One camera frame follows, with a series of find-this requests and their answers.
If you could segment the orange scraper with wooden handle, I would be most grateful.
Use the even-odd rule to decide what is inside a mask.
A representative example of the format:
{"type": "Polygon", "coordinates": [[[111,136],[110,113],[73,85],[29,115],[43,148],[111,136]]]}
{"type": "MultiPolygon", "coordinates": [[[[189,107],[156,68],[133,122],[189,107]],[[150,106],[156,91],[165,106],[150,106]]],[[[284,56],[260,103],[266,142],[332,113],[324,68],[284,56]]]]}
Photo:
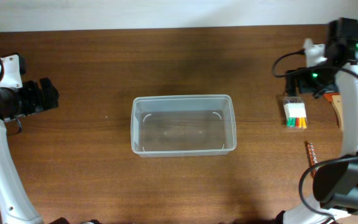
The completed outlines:
{"type": "Polygon", "coordinates": [[[339,129],[343,130],[343,112],[342,112],[342,98],[339,93],[325,93],[323,97],[331,103],[333,107],[336,117],[337,123],[339,125],[339,129]]]}

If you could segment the copper socket bit rail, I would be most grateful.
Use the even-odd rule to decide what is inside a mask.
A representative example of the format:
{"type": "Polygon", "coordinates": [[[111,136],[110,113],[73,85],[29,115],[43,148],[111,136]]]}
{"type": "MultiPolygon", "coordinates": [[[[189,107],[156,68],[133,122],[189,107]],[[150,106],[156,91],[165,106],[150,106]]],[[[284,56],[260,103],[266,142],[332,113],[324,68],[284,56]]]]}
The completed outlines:
{"type": "Polygon", "coordinates": [[[306,154],[308,156],[309,166],[312,167],[318,163],[313,143],[306,141],[305,146],[306,146],[306,154]]]}

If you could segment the clear plastic container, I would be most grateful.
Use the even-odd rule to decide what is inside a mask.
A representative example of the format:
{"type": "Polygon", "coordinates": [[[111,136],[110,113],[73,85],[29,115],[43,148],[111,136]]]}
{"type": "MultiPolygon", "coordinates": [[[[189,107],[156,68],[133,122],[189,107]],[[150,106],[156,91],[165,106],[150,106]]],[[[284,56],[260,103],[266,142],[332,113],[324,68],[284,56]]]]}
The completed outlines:
{"type": "Polygon", "coordinates": [[[220,156],[236,147],[229,95],[143,96],[133,101],[131,148],[140,157],[220,156]]]}

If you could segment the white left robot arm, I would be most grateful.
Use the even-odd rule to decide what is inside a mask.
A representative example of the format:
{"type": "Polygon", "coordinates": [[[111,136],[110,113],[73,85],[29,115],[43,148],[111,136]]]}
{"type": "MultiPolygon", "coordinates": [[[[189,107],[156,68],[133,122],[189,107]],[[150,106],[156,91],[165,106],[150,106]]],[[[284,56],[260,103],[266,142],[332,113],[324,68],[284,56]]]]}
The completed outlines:
{"type": "Polygon", "coordinates": [[[58,98],[59,92],[49,78],[0,87],[0,223],[43,223],[12,160],[6,123],[55,109],[58,98]]]}

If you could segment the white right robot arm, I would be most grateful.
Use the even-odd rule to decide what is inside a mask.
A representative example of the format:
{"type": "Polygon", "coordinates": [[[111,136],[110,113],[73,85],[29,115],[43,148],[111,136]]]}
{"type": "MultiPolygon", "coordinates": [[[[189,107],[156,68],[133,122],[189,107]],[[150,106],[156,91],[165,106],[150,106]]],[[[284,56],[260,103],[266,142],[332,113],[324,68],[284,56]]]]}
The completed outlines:
{"type": "Polygon", "coordinates": [[[358,215],[358,21],[340,18],[328,25],[325,44],[305,40],[306,66],[285,74],[286,92],[338,93],[342,98],[342,149],[337,159],[312,162],[313,193],[299,206],[279,213],[277,223],[336,223],[358,215]]]}

